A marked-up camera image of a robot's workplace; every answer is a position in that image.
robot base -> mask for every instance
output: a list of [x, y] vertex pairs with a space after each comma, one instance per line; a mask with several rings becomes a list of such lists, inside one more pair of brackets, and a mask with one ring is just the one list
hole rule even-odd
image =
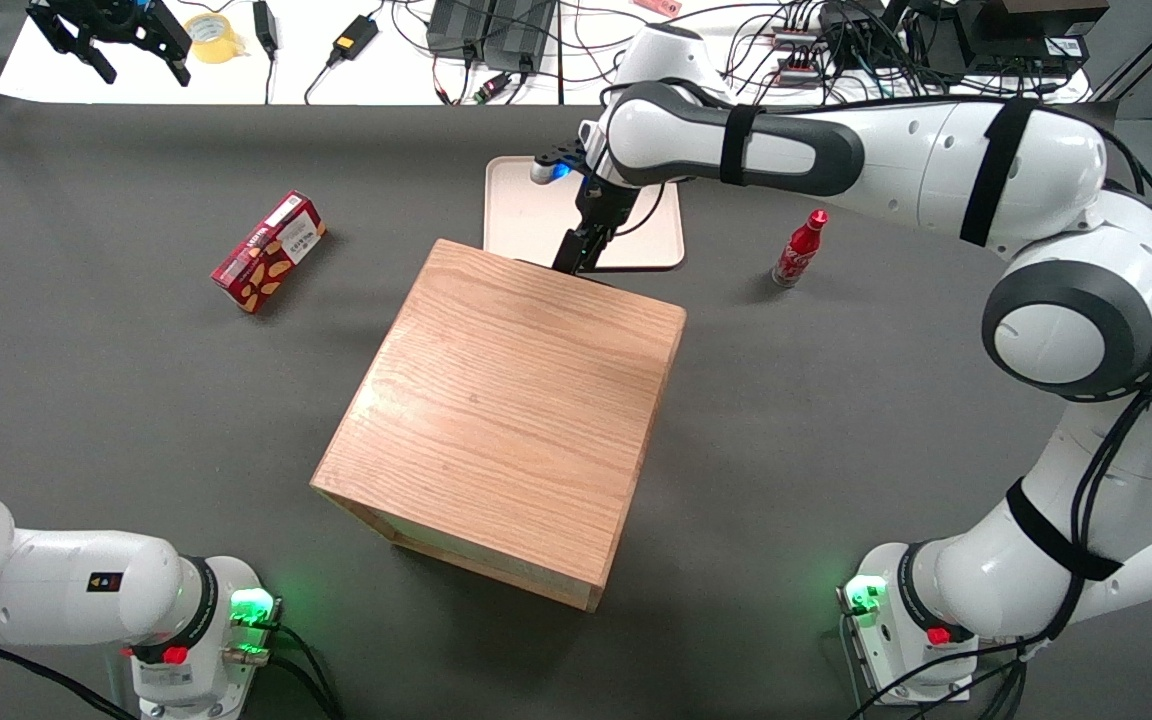
[[[900, 592], [896, 590], [897, 568], [908, 547], [908, 544], [903, 543], [887, 543], [876, 547], [861, 560], [856, 579], [852, 579], [855, 583], [863, 578], [882, 578], [886, 579], [886, 588], [889, 588], [878, 594], [874, 611], [867, 615], [850, 615], [847, 619], [847, 624], [851, 628], [852, 649], [861, 660], [865, 682], [874, 692], [881, 691], [901, 675], [918, 669], [938, 657], [975, 651], [979, 643], [977, 638], [972, 638], [964, 643], [933, 647], [927, 642], [927, 632], [910, 619], [909, 611], [905, 611], [905, 604], [901, 601]], [[842, 602], [846, 614], [850, 614], [851, 604], [842, 589], [838, 591], [838, 599]], [[929, 667], [924, 673], [884, 694], [878, 703], [915, 705], [920, 702], [941, 700], [947, 694], [955, 692], [957, 688], [972, 682], [973, 670], [975, 659]], [[970, 691], [956, 694], [950, 702], [968, 702], [969, 698]]]
[[[250, 564], [234, 558], [209, 558], [207, 564], [215, 574], [215, 591], [218, 591], [215, 600], [219, 606], [215, 607], [215, 617], [212, 617], [204, 637], [189, 651], [191, 665], [195, 667], [165, 680], [175, 687], [151, 689], [143, 683], [143, 679], [146, 677], [147, 670], [164, 673], [164, 666], [143, 666], [132, 659], [132, 677], [141, 681], [137, 682], [137, 694], [141, 695], [142, 717], [159, 720], [236, 720], [243, 711], [243, 705], [247, 705], [247, 694], [251, 689], [256, 667], [223, 662], [221, 651], [242, 646], [244, 643], [257, 647], [268, 646], [266, 644], [268, 632], [245, 626], [230, 626], [229, 620], [229, 598], [234, 591], [260, 588], [260, 579], [256, 577], [256, 570], [252, 570]], [[275, 607], [274, 617], [271, 620], [276, 621], [278, 611], [279, 607]], [[215, 666], [204, 667], [202, 662], [194, 664], [194, 657], [215, 659]], [[206, 681], [215, 679], [221, 673], [225, 679], [219, 679], [219, 682]], [[221, 683], [223, 683], [223, 696], [218, 697], [212, 688]], [[198, 692], [191, 692], [191, 685], [197, 685]]]

beige tray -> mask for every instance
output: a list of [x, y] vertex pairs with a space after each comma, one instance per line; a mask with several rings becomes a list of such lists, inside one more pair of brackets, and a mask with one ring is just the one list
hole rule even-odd
[[[483, 249], [505, 258], [543, 266], [554, 262], [563, 233], [579, 223], [576, 192], [579, 173], [548, 184], [531, 182], [531, 158], [507, 156], [488, 162], [483, 211]], [[657, 188], [646, 188], [630, 214], [631, 228], [657, 199]], [[679, 187], [667, 184], [652, 219], [632, 234], [617, 237], [602, 251], [599, 270], [668, 270], [684, 258]]]

wooden box top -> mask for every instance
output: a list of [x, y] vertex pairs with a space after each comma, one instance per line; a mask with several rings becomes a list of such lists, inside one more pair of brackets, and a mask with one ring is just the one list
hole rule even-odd
[[684, 323], [440, 240], [311, 484], [604, 588]]

red aluminum bottle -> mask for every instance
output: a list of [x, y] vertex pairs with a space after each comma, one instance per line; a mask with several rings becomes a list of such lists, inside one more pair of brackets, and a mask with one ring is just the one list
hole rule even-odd
[[790, 242], [786, 243], [781, 259], [772, 268], [772, 279], [781, 287], [794, 287], [799, 282], [808, 264], [820, 249], [820, 228], [829, 221], [829, 214], [824, 210], [814, 210], [812, 217], [803, 227], [794, 232]]

tape roll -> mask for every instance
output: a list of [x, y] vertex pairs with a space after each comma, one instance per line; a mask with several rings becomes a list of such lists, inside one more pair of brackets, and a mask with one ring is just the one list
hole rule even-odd
[[204, 63], [223, 63], [243, 53], [243, 41], [234, 32], [229, 18], [215, 13], [204, 13], [184, 23], [189, 40], [194, 41], [194, 56]]

